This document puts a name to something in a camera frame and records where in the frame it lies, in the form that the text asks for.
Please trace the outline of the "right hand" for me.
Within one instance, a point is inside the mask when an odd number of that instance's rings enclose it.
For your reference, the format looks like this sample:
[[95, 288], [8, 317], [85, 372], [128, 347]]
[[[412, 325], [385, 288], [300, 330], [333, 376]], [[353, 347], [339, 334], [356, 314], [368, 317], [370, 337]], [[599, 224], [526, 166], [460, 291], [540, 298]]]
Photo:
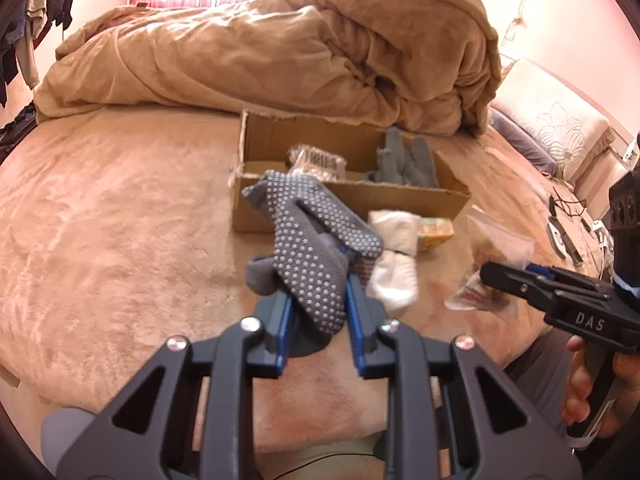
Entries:
[[[594, 384], [589, 370], [586, 367], [586, 342], [578, 337], [571, 336], [566, 348], [573, 352], [570, 363], [565, 398], [562, 404], [561, 418], [568, 426], [574, 422], [583, 422], [590, 413], [588, 396]], [[626, 422], [639, 403], [640, 391], [640, 363], [638, 354], [616, 354], [613, 360], [613, 370], [624, 385], [617, 397], [614, 408], [602, 419], [599, 436], [601, 438], [613, 437]]]

